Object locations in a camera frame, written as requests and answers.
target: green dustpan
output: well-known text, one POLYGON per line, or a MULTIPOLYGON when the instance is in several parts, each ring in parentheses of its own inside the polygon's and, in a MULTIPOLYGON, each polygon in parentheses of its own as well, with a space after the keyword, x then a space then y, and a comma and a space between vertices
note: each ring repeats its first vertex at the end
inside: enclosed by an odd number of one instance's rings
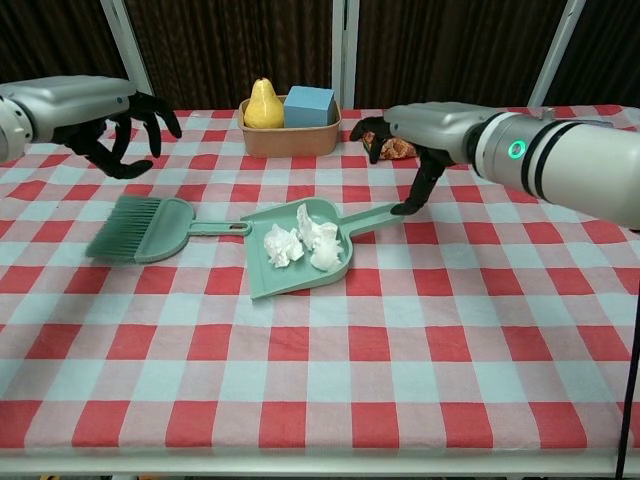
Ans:
POLYGON ((241 220, 251 227, 251 234, 245 239, 251 298, 257 299, 319 287, 340 280, 347 273, 353 256, 352 236, 403 221, 404 217, 391 214, 393 206, 394 204, 383 205, 342 217, 332 202, 311 197, 243 217, 241 220), (297 211, 303 203, 307 205, 307 213, 314 222, 318 224, 333 222, 338 225, 338 239, 344 251, 340 254, 341 266, 337 270, 323 272, 316 269, 309 261, 310 252, 305 252, 302 258, 291 262, 285 268, 275 268, 269 263, 269 257, 264 249, 264 236, 271 230, 274 223, 285 230, 297 228, 297 211))
POLYGON ((111 217, 89 245, 87 256, 111 262, 145 264, 175 255, 191 235, 240 235, 245 237, 251 298, 257 299, 341 279, 353 256, 351 236, 402 222, 404 217, 391 214, 393 205, 341 217, 333 203, 311 197, 252 213, 240 222, 202 222, 195 220, 193 207, 179 198, 125 196, 118 200, 111 217), (269 263, 264 248, 265 235, 274 223, 285 230, 297 228, 298 207, 303 203, 314 222, 332 222, 338 226, 338 239, 343 248, 338 269, 331 272, 316 269, 309 260, 310 252, 305 252, 302 258, 285 268, 275 268, 269 263))

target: dark curtain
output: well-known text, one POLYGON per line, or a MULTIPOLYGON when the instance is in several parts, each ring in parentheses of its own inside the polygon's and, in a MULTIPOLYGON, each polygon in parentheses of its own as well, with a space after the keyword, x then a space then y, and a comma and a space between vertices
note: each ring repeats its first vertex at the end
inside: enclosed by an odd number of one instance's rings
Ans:
POLYGON ((0 83, 76 74, 126 78, 99 0, 0 0, 0 83))
POLYGON ((237 108, 253 82, 331 86, 331 0, 127 0, 156 95, 237 108))
POLYGON ((640 1, 587 1, 545 104, 640 107, 640 1))
POLYGON ((559 0, 362 0, 355 104, 525 105, 564 6, 559 0))

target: red and white checkered tablecloth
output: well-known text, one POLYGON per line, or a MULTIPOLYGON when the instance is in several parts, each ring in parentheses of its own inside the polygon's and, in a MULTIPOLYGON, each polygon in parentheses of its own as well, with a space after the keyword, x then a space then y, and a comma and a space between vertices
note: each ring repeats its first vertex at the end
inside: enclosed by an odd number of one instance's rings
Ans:
MULTIPOLYGON (((574 107, 638 129, 640 111, 574 107)), ((177 447, 613 449, 640 238, 449 169, 423 210, 362 235, 330 286, 252 303, 235 237, 151 266, 83 257, 123 193, 236 220, 311 195, 404 199, 414 159, 245 156, 232 111, 184 111, 153 170, 63 147, 0 167, 0 452, 177 447)), ((135 132, 128 160, 148 153, 135 132)), ((633 424, 640 445, 640 417, 633 424)))

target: dustpan handle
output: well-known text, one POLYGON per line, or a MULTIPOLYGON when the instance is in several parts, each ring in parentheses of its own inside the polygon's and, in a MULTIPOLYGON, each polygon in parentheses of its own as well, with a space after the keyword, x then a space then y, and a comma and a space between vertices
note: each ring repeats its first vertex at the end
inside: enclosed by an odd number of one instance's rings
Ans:
POLYGON ((240 235, 251 232, 251 225, 246 222, 193 222, 189 227, 189 235, 240 235))
POLYGON ((389 203, 365 210, 364 212, 342 217, 340 221, 340 231, 342 231, 344 235, 354 237, 361 233, 367 233, 388 225, 401 223, 404 220, 404 216, 391 213, 391 208, 395 205, 395 203, 389 203))

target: brush bristles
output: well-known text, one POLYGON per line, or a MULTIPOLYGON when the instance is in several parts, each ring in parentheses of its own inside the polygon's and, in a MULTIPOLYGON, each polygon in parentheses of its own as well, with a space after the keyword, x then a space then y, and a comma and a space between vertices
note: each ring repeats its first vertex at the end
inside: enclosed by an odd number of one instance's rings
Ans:
POLYGON ((134 262, 160 202, 161 198, 120 197, 96 238, 87 247, 87 257, 134 262))

